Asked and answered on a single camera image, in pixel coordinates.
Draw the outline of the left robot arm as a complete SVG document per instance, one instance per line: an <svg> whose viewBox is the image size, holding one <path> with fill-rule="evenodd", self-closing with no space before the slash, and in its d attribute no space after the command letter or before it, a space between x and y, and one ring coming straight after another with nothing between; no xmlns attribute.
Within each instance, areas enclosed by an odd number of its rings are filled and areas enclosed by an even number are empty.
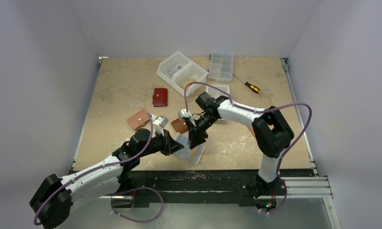
<svg viewBox="0 0 382 229"><path fill-rule="evenodd" d="M73 210L93 199L109 194L135 195L144 187L133 186L128 172L139 165L141 157L157 152L169 156L183 148L167 130L152 136L142 128L101 162L67 176L47 176L30 200L34 225L54 229Z"/></svg>

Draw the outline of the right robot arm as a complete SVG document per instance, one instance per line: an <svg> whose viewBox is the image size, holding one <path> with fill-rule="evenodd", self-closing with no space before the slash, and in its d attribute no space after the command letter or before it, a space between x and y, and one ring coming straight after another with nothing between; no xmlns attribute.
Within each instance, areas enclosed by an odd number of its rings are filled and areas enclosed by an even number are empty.
<svg viewBox="0 0 382 229"><path fill-rule="evenodd" d="M178 113L188 127L189 147L193 149L204 143L208 138L207 129L219 119L234 121L252 129L263 153L256 187L262 194L272 191L278 177L281 155L294 138L294 133L282 113L273 106L269 109L244 106L227 96L213 98L207 92L198 96L196 103L203 110L198 119L194 119L187 109Z"/></svg>

